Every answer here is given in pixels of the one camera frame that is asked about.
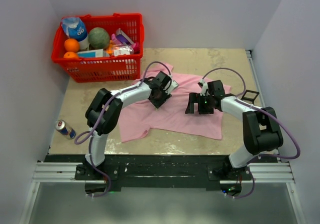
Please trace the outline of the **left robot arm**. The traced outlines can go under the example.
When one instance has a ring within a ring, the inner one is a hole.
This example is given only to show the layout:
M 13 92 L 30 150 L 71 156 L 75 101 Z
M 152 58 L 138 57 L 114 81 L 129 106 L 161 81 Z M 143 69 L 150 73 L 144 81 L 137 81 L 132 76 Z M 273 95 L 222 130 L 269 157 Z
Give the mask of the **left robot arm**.
M 147 100 L 154 107 L 162 106 L 178 88 L 171 75 L 160 71 L 155 77 L 143 78 L 137 83 L 119 90 L 100 89 L 85 113 L 89 126 L 88 137 L 91 145 L 86 161 L 89 165 L 86 174 L 92 180 L 103 176 L 101 164 L 105 160 L 105 146 L 108 135 L 116 127 L 123 108 Z

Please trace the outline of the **pink garment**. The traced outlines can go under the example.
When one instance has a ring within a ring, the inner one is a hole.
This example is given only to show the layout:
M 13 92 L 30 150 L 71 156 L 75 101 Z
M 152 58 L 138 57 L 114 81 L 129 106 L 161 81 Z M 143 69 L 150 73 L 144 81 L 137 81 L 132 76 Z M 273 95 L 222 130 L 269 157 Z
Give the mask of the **pink garment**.
M 222 140 L 223 113 L 215 110 L 213 114 L 185 114 L 189 93 L 199 93 L 198 82 L 201 76 L 172 72 L 178 88 L 159 108 L 149 100 L 133 103 L 122 109 L 119 117 L 119 131 L 122 142 L 144 138 L 150 129 L 162 129 L 184 134 L 199 135 Z

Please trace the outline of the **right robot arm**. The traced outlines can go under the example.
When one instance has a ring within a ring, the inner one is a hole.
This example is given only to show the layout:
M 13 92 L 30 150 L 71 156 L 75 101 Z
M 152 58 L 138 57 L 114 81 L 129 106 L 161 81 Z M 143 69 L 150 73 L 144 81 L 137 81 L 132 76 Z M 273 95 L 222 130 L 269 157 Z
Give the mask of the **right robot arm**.
M 185 114 L 194 114 L 194 105 L 197 104 L 199 114 L 213 114 L 219 110 L 234 116 L 243 124 L 243 146 L 225 158 L 222 172 L 226 179 L 235 180 L 240 175 L 240 168 L 252 159 L 283 145 L 282 132 L 272 107 L 250 105 L 234 94 L 227 94 L 220 80 L 201 80 L 198 85 L 201 92 L 189 93 Z

